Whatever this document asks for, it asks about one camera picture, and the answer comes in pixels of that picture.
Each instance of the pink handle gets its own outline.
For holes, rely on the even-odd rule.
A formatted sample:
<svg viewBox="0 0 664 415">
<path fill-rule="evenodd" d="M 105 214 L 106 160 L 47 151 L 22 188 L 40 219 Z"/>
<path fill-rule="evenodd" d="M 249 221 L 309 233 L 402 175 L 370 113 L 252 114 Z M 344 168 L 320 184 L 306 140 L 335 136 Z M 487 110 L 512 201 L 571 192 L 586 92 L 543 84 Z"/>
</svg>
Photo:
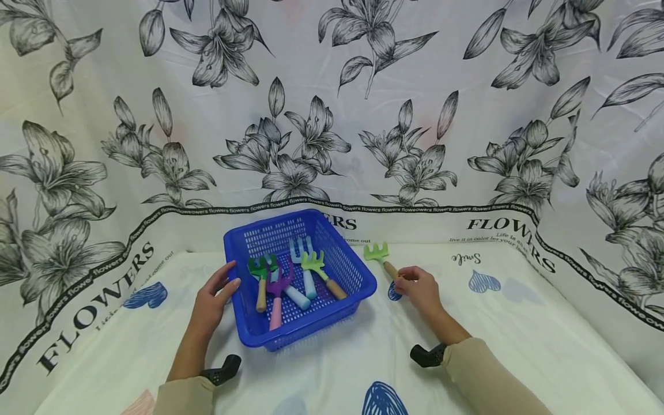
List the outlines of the pink handle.
<svg viewBox="0 0 664 415">
<path fill-rule="evenodd" d="M 270 331 L 282 326 L 282 299 L 276 297 L 272 302 L 272 316 L 270 316 Z"/>
</svg>

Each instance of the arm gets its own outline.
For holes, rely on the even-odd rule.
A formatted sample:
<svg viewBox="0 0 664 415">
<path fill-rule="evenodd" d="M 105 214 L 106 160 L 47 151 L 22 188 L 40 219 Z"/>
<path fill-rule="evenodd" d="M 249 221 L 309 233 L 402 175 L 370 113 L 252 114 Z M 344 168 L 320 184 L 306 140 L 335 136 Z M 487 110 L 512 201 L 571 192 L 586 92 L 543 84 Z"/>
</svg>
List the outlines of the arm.
<svg viewBox="0 0 664 415">
<path fill-rule="evenodd" d="M 418 267 L 404 268 L 399 274 L 397 292 L 410 298 L 438 341 L 447 345 L 443 366 L 478 415 L 551 415 L 496 359 L 484 340 L 473 338 L 445 311 L 431 274 Z"/>
<path fill-rule="evenodd" d="M 175 353 L 166 383 L 159 387 L 153 415 L 210 415 L 214 385 L 200 373 L 214 330 L 224 314 L 224 306 L 238 289 L 240 279 L 228 283 L 229 262 L 217 270 L 196 295 L 189 326 Z"/>
</svg>

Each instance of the purple fork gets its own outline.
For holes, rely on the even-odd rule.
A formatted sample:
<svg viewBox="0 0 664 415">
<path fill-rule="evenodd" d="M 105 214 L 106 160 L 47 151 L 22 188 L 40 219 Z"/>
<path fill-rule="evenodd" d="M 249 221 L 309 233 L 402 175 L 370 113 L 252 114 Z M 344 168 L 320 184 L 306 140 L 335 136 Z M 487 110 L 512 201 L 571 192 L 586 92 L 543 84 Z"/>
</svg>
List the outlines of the purple fork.
<svg viewBox="0 0 664 415">
<path fill-rule="evenodd" d="M 293 281 L 293 262 L 290 263 L 290 272 L 288 277 L 283 278 L 282 276 L 282 265 L 277 261 L 279 268 L 279 276 L 275 282 L 272 282 L 271 278 L 268 278 L 268 285 L 266 286 L 266 291 L 274 295 L 274 301 L 272 302 L 272 315 L 270 316 L 270 331 L 277 329 L 282 326 L 282 291 L 284 288 L 288 287 L 288 284 Z"/>
</svg>

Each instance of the floral backdrop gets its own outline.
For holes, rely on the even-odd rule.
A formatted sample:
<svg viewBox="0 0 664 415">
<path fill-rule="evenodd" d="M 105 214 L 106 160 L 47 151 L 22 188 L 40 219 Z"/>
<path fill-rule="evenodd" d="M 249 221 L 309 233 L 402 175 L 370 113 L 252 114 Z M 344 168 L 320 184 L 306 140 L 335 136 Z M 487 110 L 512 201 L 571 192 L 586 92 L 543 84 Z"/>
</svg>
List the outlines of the floral backdrop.
<svg viewBox="0 0 664 415">
<path fill-rule="evenodd" d="M 0 0 L 0 393 L 47 390 L 19 363 L 140 235 L 306 203 L 354 241 L 375 208 L 526 212 L 664 396 L 663 39 L 654 1 Z"/>
</svg>

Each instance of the blue plastic basket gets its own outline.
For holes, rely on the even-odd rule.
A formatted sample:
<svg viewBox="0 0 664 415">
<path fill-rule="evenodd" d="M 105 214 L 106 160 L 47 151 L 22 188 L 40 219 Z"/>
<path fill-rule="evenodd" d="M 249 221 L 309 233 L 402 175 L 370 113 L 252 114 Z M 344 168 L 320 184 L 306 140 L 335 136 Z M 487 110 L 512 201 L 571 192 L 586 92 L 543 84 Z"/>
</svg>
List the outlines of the blue plastic basket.
<svg viewBox="0 0 664 415">
<path fill-rule="evenodd" d="M 288 241 L 306 236 L 311 237 L 316 252 L 325 252 L 325 272 L 346 291 L 348 297 L 336 300 L 323 280 L 312 272 L 318 296 L 311 301 L 311 306 L 302 311 L 286 294 L 282 294 L 282 326 L 270 331 L 268 326 L 272 296 L 268 294 L 267 311 L 258 313 L 258 282 L 249 273 L 247 260 L 264 254 L 275 254 L 279 262 L 288 267 Z M 226 260 L 237 261 L 229 273 L 229 279 L 242 280 L 240 288 L 233 294 L 233 310 L 240 340 L 247 347 L 263 346 L 269 351 L 277 351 L 350 317 L 360 302 L 376 291 L 376 278 L 327 219 L 315 209 L 288 213 L 232 229 L 224 235 L 224 247 Z M 295 278 L 291 285 L 304 293 L 302 268 L 299 264 L 295 265 Z"/>
</svg>

